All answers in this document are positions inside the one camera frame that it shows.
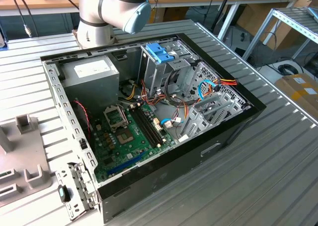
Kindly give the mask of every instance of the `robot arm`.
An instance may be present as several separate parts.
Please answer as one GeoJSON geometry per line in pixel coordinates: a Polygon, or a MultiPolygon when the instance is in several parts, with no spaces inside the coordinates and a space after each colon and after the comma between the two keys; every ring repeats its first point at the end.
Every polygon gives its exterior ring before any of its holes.
{"type": "Polygon", "coordinates": [[[135,34],[150,12],[147,0],[79,0],[78,41],[85,48],[112,44],[112,26],[135,34]]]}

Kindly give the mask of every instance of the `yellow wire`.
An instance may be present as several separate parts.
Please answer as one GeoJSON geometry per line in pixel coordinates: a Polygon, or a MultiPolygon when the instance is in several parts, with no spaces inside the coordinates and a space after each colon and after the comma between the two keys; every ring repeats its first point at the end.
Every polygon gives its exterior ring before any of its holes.
{"type": "Polygon", "coordinates": [[[231,82],[235,82],[235,81],[236,81],[236,79],[223,79],[223,78],[221,78],[220,80],[223,80],[223,81],[231,81],[231,82]]]}
{"type": "Polygon", "coordinates": [[[135,87],[136,87],[136,85],[134,84],[133,91],[131,92],[130,96],[128,98],[126,98],[127,100],[130,100],[130,99],[132,99],[134,97],[135,87]]]}

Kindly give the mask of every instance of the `electronic equipment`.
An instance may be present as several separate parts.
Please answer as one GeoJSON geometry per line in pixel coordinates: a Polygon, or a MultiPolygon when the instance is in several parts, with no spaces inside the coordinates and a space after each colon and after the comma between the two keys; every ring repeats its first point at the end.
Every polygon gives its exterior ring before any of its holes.
{"type": "Polygon", "coordinates": [[[79,158],[56,172],[71,220],[99,209],[109,222],[226,147],[265,109],[185,34],[41,61],[79,158]]]}
{"type": "Polygon", "coordinates": [[[77,39],[84,48],[112,44],[113,26],[135,34],[145,26],[150,12],[147,0],[79,0],[77,39]]]}

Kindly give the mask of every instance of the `metal table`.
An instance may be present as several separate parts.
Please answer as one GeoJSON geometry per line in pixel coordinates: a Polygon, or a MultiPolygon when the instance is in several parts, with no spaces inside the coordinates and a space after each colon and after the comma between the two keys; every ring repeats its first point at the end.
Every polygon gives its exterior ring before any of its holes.
{"type": "MultiPolygon", "coordinates": [[[[267,108],[236,141],[112,220],[111,226],[309,225],[318,221],[318,135],[308,114],[191,20],[147,25],[121,42],[184,32],[267,108]]],[[[78,49],[71,34],[10,41],[0,52],[0,121],[31,113],[40,121],[53,185],[0,208],[4,225],[69,225],[54,171],[76,161],[39,56],[78,49]]],[[[72,225],[101,225],[97,210],[72,225]]]]}
{"type": "MultiPolygon", "coordinates": [[[[273,17],[276,17],[278,21],[273,26],[270,32],[275,33],[278,26],[281,24],[281,22],[284,22],[290,27],[292,27],[293,29],[295,29],[296,31],[298,31],[299,33],[307,37],[307,40],[296,51],[292,59],[295,59],[311,40],[318,44],[318,23],[314,20],[314,18],[311,15],[308,14],[306,8],[292,7],[292,8],[271,9],[269,14],[267,15],[267,18],[265,19],[260,29],[256,33],[251,44],[249,45],[248,49],[244,53],[243,55],[244,60],[248,59],[249,55],[252,53],[253,49],[255,48],[260,36],[264,32],[264,30],[267,28],[268,24],[270,23],[273,17]]],[[[266,39],[264,40],[263,44],[266,45],[271,37],[272,37],[272,34],[269,33],[266,39]]]]}

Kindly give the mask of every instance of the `green motherboard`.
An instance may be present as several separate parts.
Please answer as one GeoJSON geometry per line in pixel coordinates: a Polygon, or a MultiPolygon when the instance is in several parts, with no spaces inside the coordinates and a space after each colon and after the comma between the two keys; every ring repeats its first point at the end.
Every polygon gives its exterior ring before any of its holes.
{"type": "MultiPolygon", "coordinates": [[[[144,117],[147,118],[146,125],[151,124],[155,127],[155,123],[153,123],[155,116],[151,108],[148,105],[142,105],[138,110],[139,112],[142,110],[144,117]]],[[[98,166],[94,171],[98,182],[102,182],[175,145],[173,138],[165,130],[162,130],[157,131],[158,135],[155,134],[160,136],[162,144],[154,146],[150,142],[153,135],[145,132],[147,131],[145,122],[141,124],[136,113],[129,109],[122,109],[128,125],[124,128],[111,130],[110,124],[121,121],[121,117],[116,111],[110,113],[110,115],[107,114],[109,121],[104,115],[101,115],[91,122],[93,131],[90,145],[98,161],[98,166]]]]}

